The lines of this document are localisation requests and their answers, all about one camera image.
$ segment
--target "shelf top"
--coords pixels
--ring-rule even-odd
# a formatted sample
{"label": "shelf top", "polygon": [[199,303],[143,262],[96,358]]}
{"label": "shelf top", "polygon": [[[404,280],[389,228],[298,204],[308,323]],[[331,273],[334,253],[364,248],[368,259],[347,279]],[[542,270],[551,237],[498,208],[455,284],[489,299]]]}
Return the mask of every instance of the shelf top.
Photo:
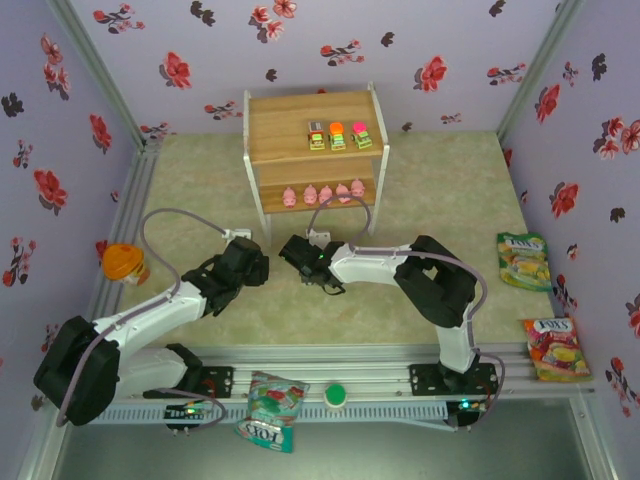
{"label": "shelf top", "polygon": [[[309,122],[321,122],[326,148],[310,150]],[[326,136],[329,124],[341,122],[347,148],[333,151]],[[358,149],[351,140],[352,125],[364,122],[373,145]],[[370,91],[251,98],[249,100],[249,158],[253,165],[375,157],[382,155],[380,126]]]}

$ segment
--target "fox's candy bag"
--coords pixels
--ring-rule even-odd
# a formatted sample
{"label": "fox's candy bag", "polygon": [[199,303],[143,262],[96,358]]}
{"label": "fox's candy bag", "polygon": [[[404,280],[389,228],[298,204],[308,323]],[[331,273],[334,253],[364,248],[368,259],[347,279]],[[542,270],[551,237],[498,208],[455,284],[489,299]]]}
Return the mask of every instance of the fox's candy bag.
{"label": "fox's candy bag", "polygon": [[545,382],[586,382],[591,371],[578,344],[571,318],[525,320],[529,354]]}
{"label": "fox's candy bag", "polygon": [[247,417],[236,432],[256,445],[279,452],[293,451],[293,422],[309,385],[264,372],[253,372]]}
{"label": "fox's candy bag", "polygon": [[537,292],[551,291],[547,244],[537,233],[498,234],[500,278],[515,287]]}

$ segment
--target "orange cup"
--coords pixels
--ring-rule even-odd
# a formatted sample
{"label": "orange cup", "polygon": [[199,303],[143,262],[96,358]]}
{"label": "orange cup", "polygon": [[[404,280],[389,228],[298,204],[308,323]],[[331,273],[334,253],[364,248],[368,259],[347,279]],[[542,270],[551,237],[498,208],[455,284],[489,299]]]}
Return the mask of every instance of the orange cup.
{"label": "orange cup", "polygon": [[125,243],[109,245],[102,257],[102,271],[109,280],[142,285],[151,275],[141,248]]}

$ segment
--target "floral wallpaper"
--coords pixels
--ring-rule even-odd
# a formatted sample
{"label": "floral wallpaper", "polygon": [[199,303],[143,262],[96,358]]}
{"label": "floral wallpaper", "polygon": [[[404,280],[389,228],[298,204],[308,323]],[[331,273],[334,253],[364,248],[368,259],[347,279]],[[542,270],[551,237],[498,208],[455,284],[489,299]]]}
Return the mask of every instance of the floral wallpaper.
{"label": "floral wallpaper", "polygon": [[239,133],[245,89],[312,94],[370,80],[390,131],[495,130],[558,0],[71,4],[146,136],[162,124],[167,134]]}
{"label": "floral wallpaper", "polygon": [[11,480],[44,402],[33,375],[60,325],[86,313],[135,147],[46,2],[5,3],[0,465]]}
{"label": "floral wallpaper", "polygon": [[586,2],[503,145],[528,227],[550,245],[557,313],[576,320],[630,479],[640,478],[637,18],[634,0]]}

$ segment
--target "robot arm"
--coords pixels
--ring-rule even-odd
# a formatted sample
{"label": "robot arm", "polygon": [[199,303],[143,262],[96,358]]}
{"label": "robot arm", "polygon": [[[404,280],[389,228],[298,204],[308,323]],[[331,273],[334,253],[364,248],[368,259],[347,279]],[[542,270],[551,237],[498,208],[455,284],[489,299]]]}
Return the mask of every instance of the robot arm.
{"label": "robot arm", "polygon": [[75,385],[66,416],[84,425],[111,401],[161,387],[184,391],[201,383],[202,363],[180,345],[139,351],[149,342],[209,313],[219,315],[244,286],[259,286],[269,275],[269,259],[247,238],[234,238],[215,255],[181,277],[174,287],[126,312],[87,322],[80,316],[64,323],[34,377],[34,383],[58,408],[70,387],[80,357],[118,320],[91,351]]}
{"label": "robot arm", "polygon": [[[436,254],[457,260],[428,236],[418,237],[411,245],[363,248],[362,253],[356,254],[344,242],[329,242],[322,250],[307,239],[293,235],[280,256],[298,270],[304,283],[320,285],[331,295],[344,293],[343,285],[353,282],[400,287],[420,314],[435,325],[442,366],[464,374],[476,360],[467,325],[476,278],[449,262],[402,252]],[[435,276],[430,277],[426,272],[433,269]]]}

